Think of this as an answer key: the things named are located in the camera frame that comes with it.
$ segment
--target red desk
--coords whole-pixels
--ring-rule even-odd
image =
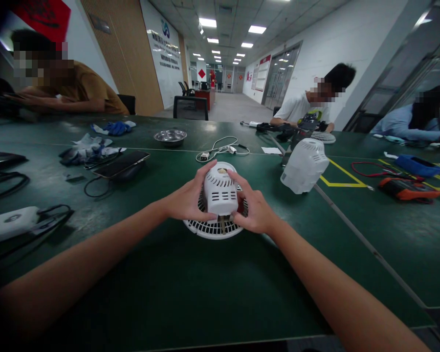
[[[210,111],[210,109],[213,107],[213,105],[215,103],[215,89],[196,90],[195,95],[197,98],[206,98],[207,99],[207,109]]]

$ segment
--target brown t-shirt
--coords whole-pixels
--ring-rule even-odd
[[[35,87],[45,93],[88,101],[91,98],[100,98],[105,101],[104,112],[129,115],[124,103],[112,88],[91,68],[78,61],[73,61],[74,83],[72,86]]]

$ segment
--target metal bowl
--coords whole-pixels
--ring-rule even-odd
[[[187,137],[187,133],[180,130],[160,131],[154,135],[154,138],[161,142],[165,147],[179,147]]]

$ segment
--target person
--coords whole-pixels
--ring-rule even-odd
[[[440,141],[440,86],[422,93],[413,104],[386,114],[370,131],[410,141]]]
[[[326,103],[333,101],[338,94],[345,92],[352,83],[355,73],[356,70],[351,65],[337,64],[318,83],[316,89],[312,88],[299,97],[288,99],[272,117],[270,124],[278,126],[287,123],[296,127],[298,121],[308,112],[315,111],[321,115],[320,121],[329,122],[329,107]],[[326,128],[326,132],[331,133],[333,130],[334,123],[331,122]]]
[[[167,197],[2,287],[0,306],[13,331],[24,340],[37,337],[167,218],[216,219],[198,208],[205,175],[216,163],[204,165]],[[239,174],[228,174],[242,187],[239,199],[249,207],[247,217],[233,212],[233,221],[273,239],[346,351],[429,352],[389,309],[280,219],[260,191],[253,191]]]
[[[62,51],[45,35],[30,29],[15,30],[11,35],[15,67],[29,61],[24,72],[33,85],[8,98],[36,111],[105,112],[129,115],[129,110],[112,88],[85,64],[66,60]]]

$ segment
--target hand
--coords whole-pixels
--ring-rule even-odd
[[[203,213],[198,207],[199,195],[205,175],[216,163],[216,160],[212,160],[198,169],[193,180],[190,180],[177,191],[161,200],[163,208],[170,218],[197,221],[209,221],[217,218],[216,214]]]
[[[246,199],[248,202],[248,216],[245,218],[240,213],[233,212],[233,222],[246,230],[270,235],[282,220],[267,204],[261,191],[253,191],[248,181],[237,173],[231,170],[227,172],[243,188],[243,191],[238,192],[239,200]]]

